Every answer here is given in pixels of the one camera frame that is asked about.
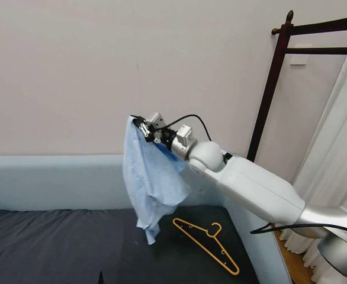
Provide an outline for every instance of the hanger hook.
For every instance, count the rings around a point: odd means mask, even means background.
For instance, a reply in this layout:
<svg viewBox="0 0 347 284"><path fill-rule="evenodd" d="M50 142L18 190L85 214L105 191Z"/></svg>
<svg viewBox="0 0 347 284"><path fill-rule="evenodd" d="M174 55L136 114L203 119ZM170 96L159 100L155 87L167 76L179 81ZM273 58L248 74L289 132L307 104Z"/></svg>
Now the hanger hook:
<svg viewBox="0 0 347 284"><path fill-rule="evenodd" d="M211 223L211 225L212 226L216 225L216 226L218 226L219 229L213 235L209 234L208 230L206 231L206 233L207 233L208 237L215 238L222 230L222 226L217 222L213 222L213 223Z"/></svg>

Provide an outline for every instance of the wooden clothes rack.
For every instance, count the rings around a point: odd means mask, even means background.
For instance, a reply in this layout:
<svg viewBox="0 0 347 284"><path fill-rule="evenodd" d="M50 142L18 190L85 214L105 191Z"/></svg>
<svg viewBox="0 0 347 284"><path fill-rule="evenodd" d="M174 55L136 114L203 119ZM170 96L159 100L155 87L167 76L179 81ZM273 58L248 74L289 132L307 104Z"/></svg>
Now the wooden clothes rack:
<svg viewBox="0 0 347 284"><path fill-rule="evenodd" d="M274 28L271 31L272 35L279 34L276 44L274 57L272 58L271 68L268 73L266 87L263 92L261 106L259 108L258 117L255 122L254 131L252 134L250 147L247 155L247 159L254 161L256 153L258 151L259 143L262 138L264 125L266 123L269 107L271 106L272 98L274 96L276 84L279 79L282 63L286 54L333 54L333 55L347 55L347 47L322 47L322 48L288 48L288 43L291 36L297 36L301 34L317 34L317 33L329 33L332 31L347 31L347 18L329 21L319 22L317 24L310 25L298 25L294 26L291 21L293 19L293 11L290 11L287 15L285 24L281 28Z"/></svg>

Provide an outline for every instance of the light blue headboard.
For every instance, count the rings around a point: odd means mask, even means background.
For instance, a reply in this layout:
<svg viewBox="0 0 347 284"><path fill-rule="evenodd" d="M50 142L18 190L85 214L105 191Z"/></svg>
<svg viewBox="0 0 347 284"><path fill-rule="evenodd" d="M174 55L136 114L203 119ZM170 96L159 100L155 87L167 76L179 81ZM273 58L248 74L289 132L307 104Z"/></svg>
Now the light blue headboard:
<svg viewBox="0 0 347 284"><path fill-rule="evenodd" d="M228 210L261 284L290 284L273 234L249 234L265 222L191 171L182 175L192 188L183 205L222 205ZM0 209L123 208L131 208L131 203L122 155L0 157Z"/></svg>

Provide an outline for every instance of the orange hanger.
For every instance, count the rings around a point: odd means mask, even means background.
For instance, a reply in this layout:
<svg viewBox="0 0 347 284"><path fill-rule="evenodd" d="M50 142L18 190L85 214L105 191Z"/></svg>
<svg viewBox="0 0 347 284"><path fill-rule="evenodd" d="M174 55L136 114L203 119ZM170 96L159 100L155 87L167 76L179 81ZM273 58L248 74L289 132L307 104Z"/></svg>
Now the orange hanger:
<svg viewBox="0 0 347 284"><path fill-rule="evenodd" d="M236 271L232 271L230 268L228 268L226 266L226 262L222 262L221 260L219 260L213 253L211 253L206 247L204 247L198 240L196 240L193 236L191 236L187 231L184 230L183 225L178 224L177 221L182 222L186 225L188 225L189 228L196 228L199 229L203 232L206 233L206 235L210 238L215 239L215 241L217 242L217 244L219 245L219 247L221 248L221 253L222 254L226 254L227 258L231 261L231 263L233 263L234 267L236 268ZM224 249L224 247L222 246L222 244L220 243L220 241L218 241L217 239L217 235L220 233L220 231L222 230L222 227L219 223L213 222L211 223L212 226L216 225L219 227L219 229L217 230L217 232L215 232L213 235L209 234L208 230L201 228L199 226L196 226L194 224L191 224L187 221L184 221L183 219L180 218L174 218L172 220L173 224L178 227L184 234L186 234L192 241L194 241L196 244L198 244L203 250L205 250L212 258L214 258L219 264L221 264L228 272L230 272L232 275L238 275L239 274L239 267L238 265L234 262L234 260L230 257L230 255L227 253L227 251Z"/></svg>

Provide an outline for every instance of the bed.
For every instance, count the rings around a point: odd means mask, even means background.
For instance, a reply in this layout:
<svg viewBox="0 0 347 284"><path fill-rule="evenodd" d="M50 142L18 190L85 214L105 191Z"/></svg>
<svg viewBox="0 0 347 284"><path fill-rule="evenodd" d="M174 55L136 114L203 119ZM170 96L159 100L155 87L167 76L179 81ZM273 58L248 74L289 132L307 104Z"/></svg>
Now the bed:
<svg viewBox="0 0 347 284"><path fill-rule="evenodd" d="M265 222L183 173L192 193L152 246L135 227L122 156L0 157L0 283L291 283ZM240 268L233 276L173 224L208 228Z"/></svg>

